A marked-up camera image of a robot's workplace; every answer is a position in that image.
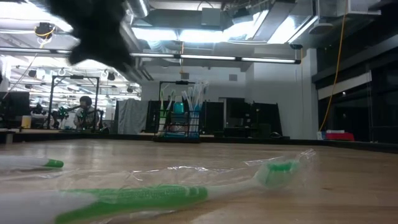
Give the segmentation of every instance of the white wall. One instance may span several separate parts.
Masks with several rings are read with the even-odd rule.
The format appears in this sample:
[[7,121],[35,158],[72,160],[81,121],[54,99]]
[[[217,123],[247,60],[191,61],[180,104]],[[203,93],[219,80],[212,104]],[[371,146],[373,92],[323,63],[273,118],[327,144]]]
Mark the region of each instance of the white wall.
[[316,139],[318,101],[311,82],[315,73],[315,50],[307,51],[302,66],[255,63],[246,73],[246,102],[277,103],[284,136]]
[[[179,67],[149,67],[148,72],[155,81],[144,82],[142,85],[141,100],[158,100],[159,99],[159,82],[160,81],[178,81],[181,80]],[[195,82],[197,80],[209,81],[208,93],[205,100],[218,101],[218,98],[244,98],[245,92],[245,73],[240,68],[211,68],[207,67],[185,67],[184,72],[190,74],[187,81]],[[237,74],[238,81],[229,81],[229,74]],[[175,90],[176,95],[181,95],[181,91],[187,90],[187,86],[171,84],[165,90],[165,98]]]

